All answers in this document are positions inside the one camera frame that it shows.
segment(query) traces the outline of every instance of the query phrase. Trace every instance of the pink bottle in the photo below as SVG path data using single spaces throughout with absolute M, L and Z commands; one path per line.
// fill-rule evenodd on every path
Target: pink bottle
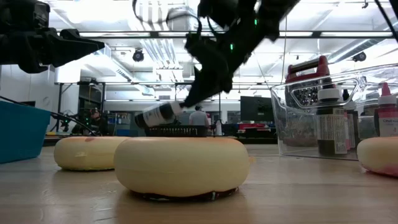
M 391 95 L 387 83 L 383 83 L 379 108 L 374 110 L 374 126 L 380 137 L 398 136 L 397 97 Z

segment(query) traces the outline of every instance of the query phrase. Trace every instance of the ceiling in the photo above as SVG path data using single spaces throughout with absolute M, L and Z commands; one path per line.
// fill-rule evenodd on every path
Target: ceiling
M 56 29 L 76 28 L 80 32 L 109 32 L 109 31 L 187 31 L 197 26 L 194 20 L 179 19 L 170 24 L 150 26 L 142 24 L 134 17 L 131 0 L 79 0 L 79 1 L 45 1 L 52 7 L 50 13 L 50 27 Z M 394 13 L 388 1 L 381 0 L 387 15 L 393 22 Z M 167 11 L 173 7 L 188 6 L 196 12 L 199 0 L 140 0 L 137 13 L 144 20 L 156 21 L 165 18 Z M 342 31 L 383 31 L 389 30 L 373 1 L 364 6 L 364 0 L 301 0 L 280 23 L 280 30 L 342 30 Z M 208 29 L 206 20 L 204 29 Z M 190 82 L 193 80 L 193 66 L 197 61 L 184 49 L 183 39 L 97 39 L 105 42 L 111 50 L 110 62 L 115 67 L 122 67 L 123 71 L 133 76 L 135 82 Z M 264 40 L 253 52 L 248 62 L 242 65 L 235 74 L 234 82 L 269 82 L 280 83 L 291 64 L 302 63 L 317 58 L 318 55 L 329 55 L 331 58 L 340 56 L 339 62 L 330 65 L 331 73 L 338 73 L 355 68 L 373 65 L 378 57 L 390 58 L 396 54 L 397 42 L 393 39 L 379 41 L 363 51 L 368 55 L 364 62 L 353 62 L 351 57 L 341 58 L 339 50 L 351 49 L 364 40 L 352 39 L 284 39 L 281 37 L 274 43 Z M 136 49 L 142 49 L 144 60 L 135 62 L 132 55 Z M 106 82 L 125 82 L 113 67 L 96 59 L 84 58 L 82 76 L 96 77 Z M 174 87 L 163 85 L 150 86 L 163 94 L 167 91 L 174 97 Z M 137 91 L 134 86 L 112 86 L 112 91 Z M 244 93 L 233 90 L 231 95 L 267 95 L 266 90 L 248 90 Z M 181 92 L 183 98 L 187 91 Z

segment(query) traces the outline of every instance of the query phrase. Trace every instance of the clear plastic bin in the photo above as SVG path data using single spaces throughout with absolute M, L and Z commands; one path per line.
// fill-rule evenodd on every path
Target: clear plastic bin
M 341 94 L 344 89 L 349 92 L 349 98 L 346 101 L 334 103 L 334 105 L 344 106 L 351 100 L 356 103 L 356 111 L 359 114 L 359 138 L 363 140 L 376 137 L 373 113 L 374 109 L 378 108 L 377 101 L 381 84 L 388 83 L 391 93 L 398 94 L 398 64 L 344 72 L 327 77 L 341 89 Z M 355 150 L 335 156 L 323 156 L 318 153 L 316 112 L 317 109 L 325 106 L 298 100 L 296 96 L 298 93 L 305 93 L 305 89 L 318 88 L 320 90 L 324 79 L 325 77 L 311 78 L 271 88 L 279 151 L 285 156 L 356 160 Z

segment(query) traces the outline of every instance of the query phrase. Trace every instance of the plastic storage container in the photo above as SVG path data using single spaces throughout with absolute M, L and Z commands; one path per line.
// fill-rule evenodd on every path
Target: plastic storage container
M 50 112 L 0 101 L 0 164 L 37 157 Z
M 383 82 L 390 86 L 391 93 L 398 94 L 398 64 L 383 65 L 327 76 L 337 88 L 347 89 L 349 98 L 333 103 L 344 106 L 351 100 L 356 103 L 359 116 L 358 132 L 361 140 L 376 135 L 373 114 L 378 107 L 379 93 Z M 279 151 L 286 156 L 327 157 L 356 160 L 356 153 L 350 151 L 344 156 L 323 156 L 318 152 L 316 112 L 330 105 L 303 103 L 297 92 L 306 88 L 321 88 L 325 77 L 314 77 L 273 86 L 272 105 L 277 127 Z
M 156 126 L 146 128 L 145 134 L 149 137 L 207 137 L 208 128 L 205 126 Z

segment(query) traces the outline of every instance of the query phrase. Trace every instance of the table surface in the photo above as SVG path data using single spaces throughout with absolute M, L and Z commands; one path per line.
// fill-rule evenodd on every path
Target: table surface
M 247 148 L 251 172 L 235 195 L 159 203 L 132 197 L 113 171 L 62 171 L 46 147 L 39 158 L 0 165 L 0 223 L 398 223 L 398 179 L 365 173 L 354 161 Z

